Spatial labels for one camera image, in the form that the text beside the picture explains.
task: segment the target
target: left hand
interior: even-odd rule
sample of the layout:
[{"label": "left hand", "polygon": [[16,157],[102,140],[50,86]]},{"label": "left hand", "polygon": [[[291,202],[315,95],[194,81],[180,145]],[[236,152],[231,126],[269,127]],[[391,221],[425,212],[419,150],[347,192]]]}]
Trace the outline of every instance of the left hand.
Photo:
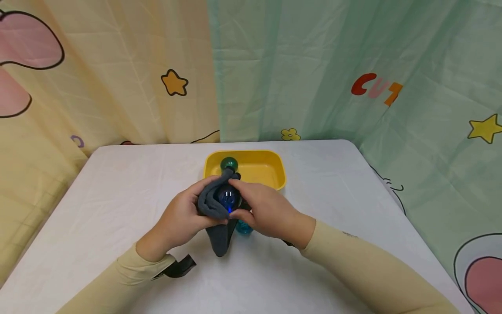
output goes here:
[{"label": "left hand", "polygon": [[178,193],[155,226],[136,243],[136,252],[147,261],[158,262],[169,250],[187,243],[199,231],[226,225],[227,220],[217,221],[199,216],[195,206],[202,190],[217,178],[218,176],[205,178]]}]

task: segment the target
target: green curtain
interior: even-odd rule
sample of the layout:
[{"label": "green curtain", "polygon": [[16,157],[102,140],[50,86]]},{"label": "green curtain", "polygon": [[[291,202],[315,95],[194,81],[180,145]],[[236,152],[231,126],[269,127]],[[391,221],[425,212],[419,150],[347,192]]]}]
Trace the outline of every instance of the green curtain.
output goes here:
[{"label": "green curtain", "polygon": [[473,307],[500,313],[502,1],[208,12],[221,140],[352,141]]}]

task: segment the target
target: yellow curtain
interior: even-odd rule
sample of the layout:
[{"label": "yellow curtain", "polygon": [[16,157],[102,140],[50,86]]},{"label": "yellow curtain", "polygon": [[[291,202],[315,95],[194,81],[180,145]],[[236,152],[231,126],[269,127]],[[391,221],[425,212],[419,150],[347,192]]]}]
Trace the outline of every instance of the yellow curtain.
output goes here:
[{"label": "yellow curtain", "polygon": [[213,75],[205,0],[0,2],[0,284],[98,147],[219,141]]}]

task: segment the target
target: yellow star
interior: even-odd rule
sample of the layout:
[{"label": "yellow star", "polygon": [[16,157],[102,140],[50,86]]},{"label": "yellow star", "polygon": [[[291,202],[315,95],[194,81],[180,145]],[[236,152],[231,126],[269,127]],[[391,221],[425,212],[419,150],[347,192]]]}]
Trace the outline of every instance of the yellow star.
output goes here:
[{"label": "yellow star", "polygon": [[467,136],[468,139],[475,137],[481,137],[488,144],[493,143],[493,136],[496,133],[502,132],[502,126],[497,123],[497,114],[493,114],[491,117],[484,121],[469,121],[472,127],[472,131]]},{"label": "yellow star", "polygon": [[169,69],[166,75],[162,75],[160,78],[169,96],[174,96],[176,94],[185,96],[187,94],[185,87],[188,85],[188,80],[180,77],[173,69]]}]

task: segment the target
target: red letter c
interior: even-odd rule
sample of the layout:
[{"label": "red letter c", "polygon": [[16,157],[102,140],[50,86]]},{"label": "red letter c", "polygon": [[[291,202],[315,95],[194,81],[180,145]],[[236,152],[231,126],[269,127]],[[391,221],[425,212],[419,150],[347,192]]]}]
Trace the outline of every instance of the red letter c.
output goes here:
[{"label": "red letter c", "polygon": [[366,73],[361,75],[357,80],[355,80],[354,85],[352,85],[352,93],[354,95],[363,95],[366,92],[366,88],[362,88],[364,83],[372,81],[377,78],[375,73]]}]

